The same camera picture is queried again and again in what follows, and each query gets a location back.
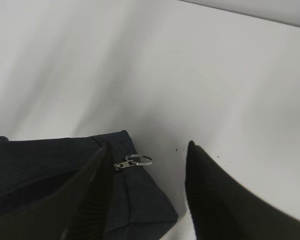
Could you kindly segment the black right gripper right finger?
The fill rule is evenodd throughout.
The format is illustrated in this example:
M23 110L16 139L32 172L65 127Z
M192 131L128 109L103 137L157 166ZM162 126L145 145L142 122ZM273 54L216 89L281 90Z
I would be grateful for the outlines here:
M300 240L300 220L243 187L193 141L185 193L198 240Z

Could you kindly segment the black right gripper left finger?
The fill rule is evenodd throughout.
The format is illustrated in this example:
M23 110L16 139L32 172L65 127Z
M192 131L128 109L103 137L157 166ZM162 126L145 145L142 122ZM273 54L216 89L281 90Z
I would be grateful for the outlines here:
M109 144L0 143L0 240L101 240Z

